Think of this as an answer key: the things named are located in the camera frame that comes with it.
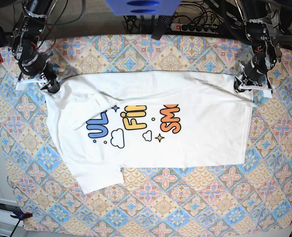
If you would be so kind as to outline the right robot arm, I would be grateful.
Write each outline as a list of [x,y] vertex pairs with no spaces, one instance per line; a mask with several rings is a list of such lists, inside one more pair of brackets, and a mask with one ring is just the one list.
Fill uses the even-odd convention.
[[50,54],[40,52],[37,42],[45,29],[51,0],[29,0],[22,2],[23,13],[13,28],[10,51],[17,61],[20,74],[16,80],[16,90],[24,90],[30,83],[38,84],[41,90],[55,94],[60,85],[48,62]]

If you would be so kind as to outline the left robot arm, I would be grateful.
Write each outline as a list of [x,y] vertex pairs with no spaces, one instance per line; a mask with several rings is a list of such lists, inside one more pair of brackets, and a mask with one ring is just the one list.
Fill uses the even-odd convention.
[[236,5],[254,54],[248,63],[240,64],[234,89],[238,93],[261,90],[272,95],[267,73],[281,61],[281,47],[292,46],[292,34],[283,28],[284,21],[292,21],[292,0],[240,0]]

